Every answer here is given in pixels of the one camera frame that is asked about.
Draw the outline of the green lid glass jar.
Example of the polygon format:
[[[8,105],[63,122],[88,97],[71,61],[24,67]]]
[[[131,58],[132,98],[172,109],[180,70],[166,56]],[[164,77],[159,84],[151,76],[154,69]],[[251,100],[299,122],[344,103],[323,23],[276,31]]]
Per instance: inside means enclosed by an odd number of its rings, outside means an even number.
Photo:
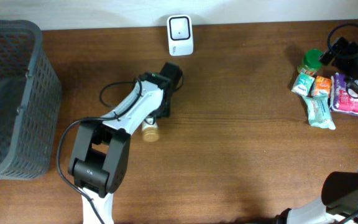
[[[304,73],[310,76],[315,73],[323,66],[319,61],[320,56],[323,52],[319,49],[311,49],[305,53],[301,63],[297,66],[298,73]]]

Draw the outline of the white Pantene tube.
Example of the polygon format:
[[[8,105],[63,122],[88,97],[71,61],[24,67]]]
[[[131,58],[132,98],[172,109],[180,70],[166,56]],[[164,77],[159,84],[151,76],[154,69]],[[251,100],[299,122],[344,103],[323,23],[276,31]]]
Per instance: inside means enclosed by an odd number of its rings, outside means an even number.
[[[146,119],[142,122],[142,139],[145,142],[155,142],[160,138],[158,125],[153,119]]]

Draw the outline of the orange tissue pack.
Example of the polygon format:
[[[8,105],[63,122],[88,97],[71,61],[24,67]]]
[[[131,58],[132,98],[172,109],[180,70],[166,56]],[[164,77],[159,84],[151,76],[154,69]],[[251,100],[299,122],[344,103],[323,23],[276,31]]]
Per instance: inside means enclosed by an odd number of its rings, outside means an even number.
[[[311,96],[329,96],[332,87],[330,78],[317,76],[314,80]]]

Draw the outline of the teal tissue pack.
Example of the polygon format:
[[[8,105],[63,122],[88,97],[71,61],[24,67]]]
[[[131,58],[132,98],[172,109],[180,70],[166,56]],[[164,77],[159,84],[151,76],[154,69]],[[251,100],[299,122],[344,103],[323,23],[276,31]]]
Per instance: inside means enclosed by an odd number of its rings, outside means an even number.
[[[308,96],[310,89],[314,83],[314,80],[315,80],[314,77],[309,76],[305,73],[300,73],[297,76],[291,88],[291,91],[300,96]]]

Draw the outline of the red purple pad package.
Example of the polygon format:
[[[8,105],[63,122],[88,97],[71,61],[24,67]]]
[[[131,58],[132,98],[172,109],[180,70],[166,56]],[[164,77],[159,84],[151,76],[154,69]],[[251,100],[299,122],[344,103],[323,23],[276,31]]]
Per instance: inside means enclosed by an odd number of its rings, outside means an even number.
[[[356,94],[346,90],[345,76],[341,73],[335,73],[331,77],[332,87],[329,107],[331,111],[358,116],[358,99],[354,98]]]

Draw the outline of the mint green wipes pack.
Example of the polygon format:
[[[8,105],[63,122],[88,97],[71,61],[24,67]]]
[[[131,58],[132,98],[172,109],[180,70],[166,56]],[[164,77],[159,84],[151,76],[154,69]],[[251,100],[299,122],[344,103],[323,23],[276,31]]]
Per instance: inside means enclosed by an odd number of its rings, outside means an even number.
[[[303,96],[302,99],[306,103],[310,126],[321,129],[336,129],[328,105],[328,95],[315,97]]]

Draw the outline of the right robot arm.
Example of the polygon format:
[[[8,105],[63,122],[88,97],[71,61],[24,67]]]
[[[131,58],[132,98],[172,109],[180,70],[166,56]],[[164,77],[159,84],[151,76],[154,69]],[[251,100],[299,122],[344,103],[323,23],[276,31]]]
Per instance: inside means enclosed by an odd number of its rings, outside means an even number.
[[[305,54],[293,91],[304,99],[311,126],[334,129],[331,112],[358,116],[358,44],[340,37],[327,45],[325,52],[312,49]],[[358,223],[358,169],[330,173],[317,199],[288,208],[272,221]]]

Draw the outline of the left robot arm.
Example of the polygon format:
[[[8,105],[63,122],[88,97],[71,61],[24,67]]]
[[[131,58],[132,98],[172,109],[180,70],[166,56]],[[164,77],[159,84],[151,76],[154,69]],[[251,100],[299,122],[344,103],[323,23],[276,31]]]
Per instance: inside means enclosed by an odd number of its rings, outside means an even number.
[[[81,194],[83,223],[112,223],[115,191],[127,171],[131,137],[138,127],[152,129],[170,116],[170,99],[181,88],[179,66],[165,63],[157,73],[145,72],[130,94],[106,115],[75,121],[78,131],[70,156],[70,183]]]

